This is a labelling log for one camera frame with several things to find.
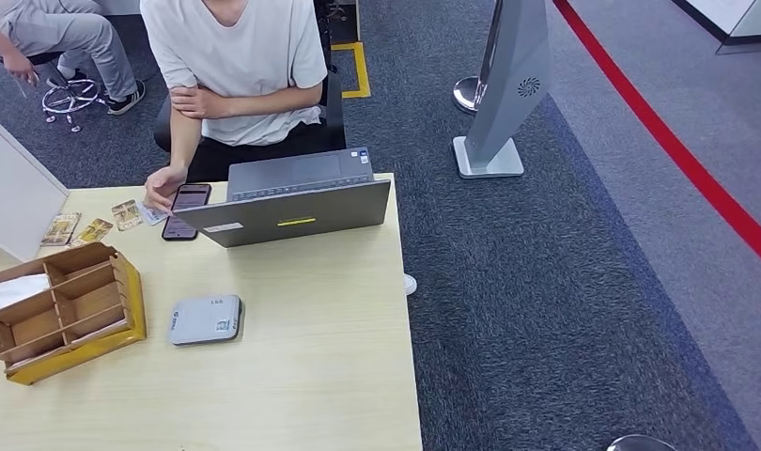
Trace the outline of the person's left hand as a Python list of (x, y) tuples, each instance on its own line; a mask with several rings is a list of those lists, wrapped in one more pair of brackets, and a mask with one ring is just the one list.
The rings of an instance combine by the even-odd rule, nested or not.
[(186, 117), (218, 119), (228, 117), (227, 99), (205, 87), (173, 87), (169, 91), (172, 107)]

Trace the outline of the person's right hand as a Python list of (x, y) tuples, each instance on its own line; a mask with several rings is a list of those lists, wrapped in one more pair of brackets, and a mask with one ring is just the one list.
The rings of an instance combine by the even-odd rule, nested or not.
[(146, 194), (143, 204), (153, 210), (171, 214), (173, 200), (171, 197), (177, 192), (187, 179), (188, 170), (184, 165), (171, 164), (151, 174), (146, 181)]

